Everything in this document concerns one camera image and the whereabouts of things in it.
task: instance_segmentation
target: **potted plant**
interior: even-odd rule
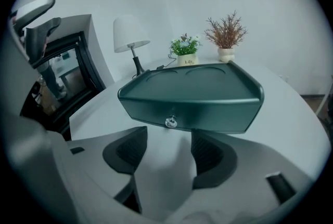
[[[235,58],[234,46],[243,41],[247,30],[241,26],[240,17],[236,18],[236,11],[221,19],[221,23],[208,18],[211,28],[205,30],[206,38],[218,46],[219,59],[222,62],[229,62]]]
[[[178,39],[171,41],[171,52],[178,55],[178,66],[188,66],[199,64],[197,50],[200,44],[199,36],[182,35]]]

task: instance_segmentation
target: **brown dried branch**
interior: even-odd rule
[[[219,48],[232,48],[243,41],[244,35],[248,33],[240,24],[241,18],[236,18],[236,11],[221,19],[221,23],[208,18],[211,28],[205,30],[206,38]]]

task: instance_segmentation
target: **baseboard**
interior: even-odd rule
[[[325,95],[300,95],[302,98],[323,98]]]

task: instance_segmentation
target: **flower pot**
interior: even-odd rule
[[[234,48],[218,48],[219,60],[222,62],[229,62],[235,59],[235,49]]]
[[[189,66],[199,64],[197,54],[188,54],[177,57],[178,66]]]

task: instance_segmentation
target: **drawer knob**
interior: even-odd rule
[[[167,128],[176,128],[177,127],[177,121],[175,116],[170,116],[166,118],[165,125]]]

